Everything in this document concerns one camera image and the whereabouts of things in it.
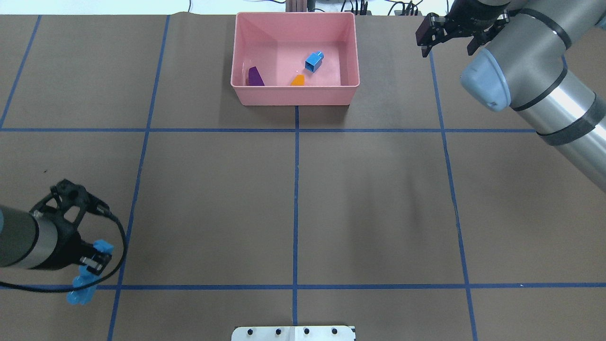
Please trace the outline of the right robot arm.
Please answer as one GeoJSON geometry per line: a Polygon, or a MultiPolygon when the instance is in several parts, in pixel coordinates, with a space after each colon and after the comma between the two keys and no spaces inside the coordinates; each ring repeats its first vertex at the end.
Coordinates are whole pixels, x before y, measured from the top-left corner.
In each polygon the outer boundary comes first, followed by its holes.
{"type": "Polygon", "coordinates": [[[601,190],[605,189],[605,100],[569,71],[563,56],[593,27],[605,28],[603,0],[455,0],[427,14],[416,43],[471,37],[460,76],[486,108],[511,108],[601,190]]]}

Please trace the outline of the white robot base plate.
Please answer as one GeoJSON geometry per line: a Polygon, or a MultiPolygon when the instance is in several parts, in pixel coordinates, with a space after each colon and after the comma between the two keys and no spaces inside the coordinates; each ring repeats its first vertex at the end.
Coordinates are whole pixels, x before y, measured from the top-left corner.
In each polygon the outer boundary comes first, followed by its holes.
{"type": "Polygon", "coordinates": [[[355,341],[354,326],[242,326],[235,328],[232,341],[355,341]]]}

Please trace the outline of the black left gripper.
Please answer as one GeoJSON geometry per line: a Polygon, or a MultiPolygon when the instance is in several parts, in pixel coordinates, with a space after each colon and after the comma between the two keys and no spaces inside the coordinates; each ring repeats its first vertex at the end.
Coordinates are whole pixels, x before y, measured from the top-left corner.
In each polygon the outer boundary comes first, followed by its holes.
{"type": "Polygon", "coordinates": [[[89,193],[84,186],[67,179],[52,186],[50,193],[30,209],[37,222],[49,222],[51,231],[56,232],[52,250],[33,269],[60,270],[69,265],[79,265],[95,276],[102,274],[112,255],[98,251],[93,244],[82,239],[78,227],[86,213],[114,220],[107,203],[89,193]]]}

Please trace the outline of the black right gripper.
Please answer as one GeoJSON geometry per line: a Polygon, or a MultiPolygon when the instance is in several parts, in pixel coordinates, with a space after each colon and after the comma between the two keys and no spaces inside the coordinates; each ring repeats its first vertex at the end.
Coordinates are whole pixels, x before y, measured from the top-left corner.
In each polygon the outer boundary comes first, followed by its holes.
{"type": "Polygon", "coordinates": [[[454,0],[446,15],[425,15],[416,30],[416,45],[423,58],[432,48],[454,38],[471,37],[467,53],[491,42],[509,23],[508,0],[454,0]]]}

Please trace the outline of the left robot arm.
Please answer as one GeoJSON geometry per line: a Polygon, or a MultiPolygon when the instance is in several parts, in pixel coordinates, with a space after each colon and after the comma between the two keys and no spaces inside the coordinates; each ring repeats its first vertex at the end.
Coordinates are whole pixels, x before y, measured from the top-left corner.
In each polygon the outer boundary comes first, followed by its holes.
{"type": "Polygon", "coordinates": [[[82,239],[78,228],[86,214],[117,222],[104,201],[67,179],[52,186],[29,211],[2,206],[0,265],[33,270],[79,265],[100,274],[112,257],[82,239]]]}

